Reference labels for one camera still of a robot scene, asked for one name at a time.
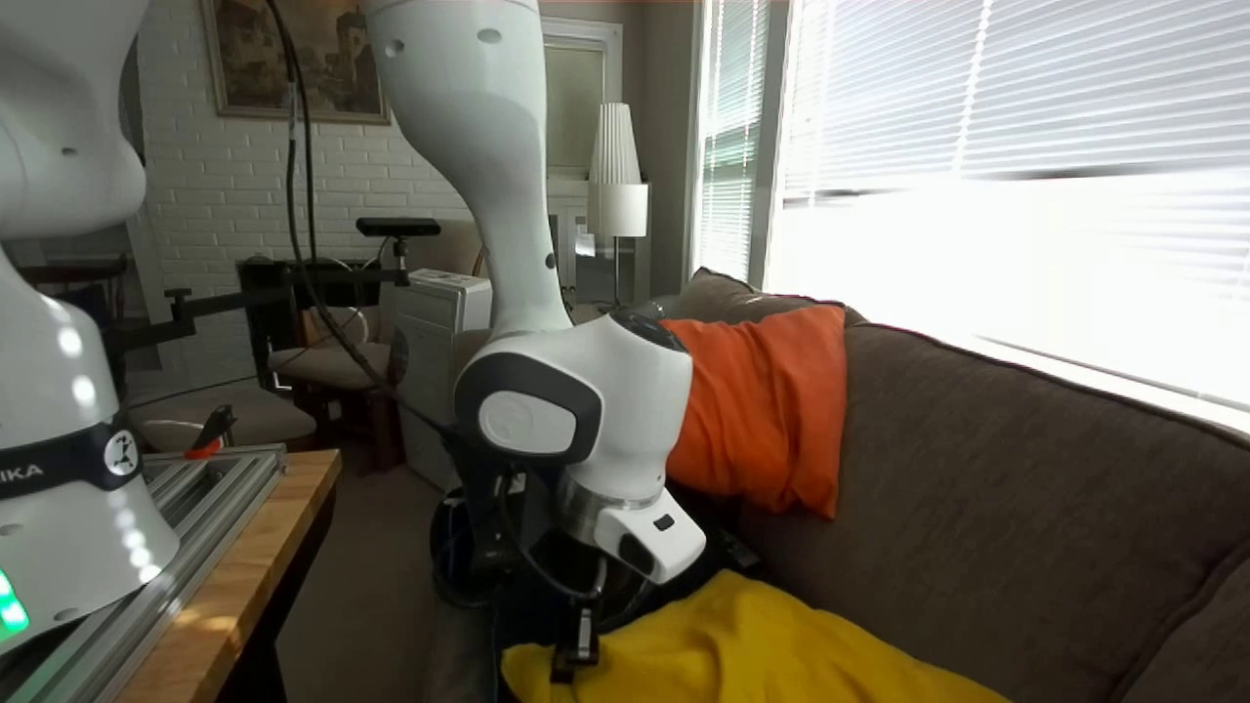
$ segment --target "brown couch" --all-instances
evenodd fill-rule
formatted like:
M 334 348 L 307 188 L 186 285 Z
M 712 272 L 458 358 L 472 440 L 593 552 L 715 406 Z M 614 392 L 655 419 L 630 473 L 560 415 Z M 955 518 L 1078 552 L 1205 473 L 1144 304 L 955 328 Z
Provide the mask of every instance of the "brown couch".
M 1182 419 L 853 319 L 841 517 L 743 530 L 1008 701 L 1250 701 L 1250 445 Z

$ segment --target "lamp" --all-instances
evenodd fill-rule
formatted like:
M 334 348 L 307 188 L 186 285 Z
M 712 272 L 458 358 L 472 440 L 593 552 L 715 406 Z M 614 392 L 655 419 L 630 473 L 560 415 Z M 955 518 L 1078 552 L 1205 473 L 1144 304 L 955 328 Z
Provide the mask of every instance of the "lamp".
M 639 185 L 634 116 L 623 102 L 599 106 L 593 162 L 590 162 L 590 229 L 609 246 L 614 293 L 621 304 L 621 237 L 649 233 L 649 185 Z

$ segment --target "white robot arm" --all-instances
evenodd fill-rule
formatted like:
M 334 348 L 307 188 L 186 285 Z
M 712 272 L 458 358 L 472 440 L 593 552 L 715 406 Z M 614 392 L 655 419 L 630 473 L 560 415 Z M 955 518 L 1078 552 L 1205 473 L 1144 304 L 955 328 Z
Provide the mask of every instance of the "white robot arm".
M 462 430 L 566 465 L 564 529 L 651 582 L 708 534 L 669 497 L 691 358 L 616 319 L 569 328 L 547 229 L 547 72 L 535 0 L 373 0 L 366 26 L 405 142 L 466 194 L 492 262 L 492 345 L 458 383 Z

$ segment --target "orange pillow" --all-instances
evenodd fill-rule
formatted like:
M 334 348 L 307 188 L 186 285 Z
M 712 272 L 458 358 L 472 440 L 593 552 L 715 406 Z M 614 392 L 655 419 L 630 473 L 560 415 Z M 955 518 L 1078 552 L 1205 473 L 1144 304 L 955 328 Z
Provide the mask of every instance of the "orange pillow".
M 669 477 L 756 507 L 836 511 L 846 350 L 842 307 L 810 304 L 750 324 L 662 319 L 694 383 Z

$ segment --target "yellow cloth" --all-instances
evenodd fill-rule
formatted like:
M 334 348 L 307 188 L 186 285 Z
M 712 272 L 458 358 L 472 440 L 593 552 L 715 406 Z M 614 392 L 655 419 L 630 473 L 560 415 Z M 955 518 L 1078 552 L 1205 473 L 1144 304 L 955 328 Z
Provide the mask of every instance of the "yellow cloth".
M 853 620 L 797 598 L 715 573 L 599 646 L 599 668 L 569 688 L 551 685 L 551 650 L 502 652 L 502 678 L 522 703 L 984 703 L 1004 701 L 974 678 L 929 668 Z

